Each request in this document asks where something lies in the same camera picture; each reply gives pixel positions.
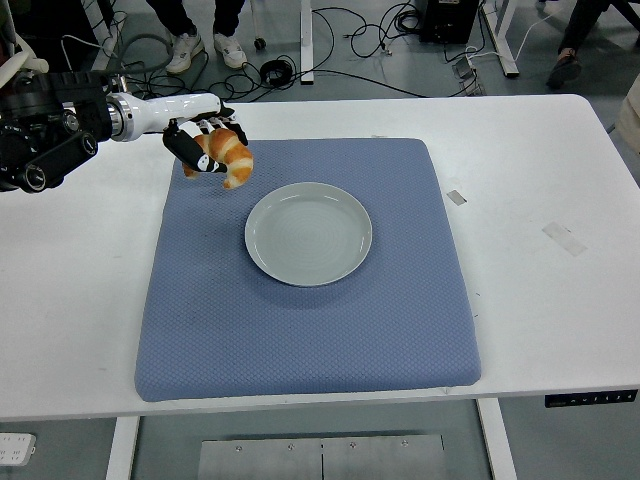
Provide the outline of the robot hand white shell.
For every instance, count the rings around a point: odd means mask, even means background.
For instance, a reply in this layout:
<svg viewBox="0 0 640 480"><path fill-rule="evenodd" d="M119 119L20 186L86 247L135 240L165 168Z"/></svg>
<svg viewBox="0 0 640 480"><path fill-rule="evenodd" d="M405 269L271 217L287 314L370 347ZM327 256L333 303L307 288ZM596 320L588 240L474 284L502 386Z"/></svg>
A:
<svg viewBox="0 0 640 480"><path fill-rule="evenodd" d="M111 138L128 142L147 133L163 132L165 147L184 165L196 172L229 172L230 167L213 159L180 126L187 122L221 120L232 125L233 132L243 133L235 110L211 93L177 95L141 100L129 93L113 94L109 100L112 122Z"/></svg>

